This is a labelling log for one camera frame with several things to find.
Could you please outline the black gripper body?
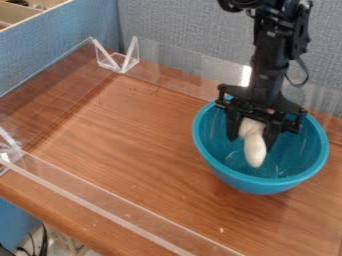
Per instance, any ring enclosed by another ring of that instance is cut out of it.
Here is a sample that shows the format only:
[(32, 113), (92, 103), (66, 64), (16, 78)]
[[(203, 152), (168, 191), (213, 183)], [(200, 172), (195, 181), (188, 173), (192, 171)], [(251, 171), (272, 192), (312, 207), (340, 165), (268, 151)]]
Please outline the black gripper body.
[(217, 91), (215, 106), (224, 112), (235, 110), (241, 113), (243, 118), (247, 117), (267, 125), (280, 123), (283, 131), (299, 132), (307, 111), (281, 94), (277, 94), (272, 103), (265, 104), (249, 97), (247, 87), (220, 84)]

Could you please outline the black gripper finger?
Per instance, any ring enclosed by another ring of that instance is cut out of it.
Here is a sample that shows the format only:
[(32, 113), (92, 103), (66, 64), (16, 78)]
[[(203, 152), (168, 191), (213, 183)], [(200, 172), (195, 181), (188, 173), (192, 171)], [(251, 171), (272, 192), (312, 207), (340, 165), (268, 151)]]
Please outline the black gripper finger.
[(227, 138), (229, 141), (233, 141), (237, 138), (241, 119), (243, 115), (240, 112), (235, 110), (225, 111)]
[(265, 129), (263, 132), (263, 139), (264, 139), (267, 150), (271, 150), (276, 142), (277, 136), (280, 135), (281, 132), (283, 132), (283, 127), (280, 123), (269, 123), (265, 126)]

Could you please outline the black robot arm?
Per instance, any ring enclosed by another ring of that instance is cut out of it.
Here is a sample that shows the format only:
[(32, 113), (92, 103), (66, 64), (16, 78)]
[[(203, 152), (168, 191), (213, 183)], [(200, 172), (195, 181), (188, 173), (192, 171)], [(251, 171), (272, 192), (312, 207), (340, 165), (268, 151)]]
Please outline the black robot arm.
[(227, 137), (233, 140), (245, 118), (265, 125), (261, 139), (271, 147), (281, 132), (297, 133), (307, 111), (281, 94), (291, 61), (299, 61), (310, 43), (312, 0), (216, 0), (229, 12), (253, 19), (251, 78), (245, 87), (217, 86), (216, 106), (225, 112)]

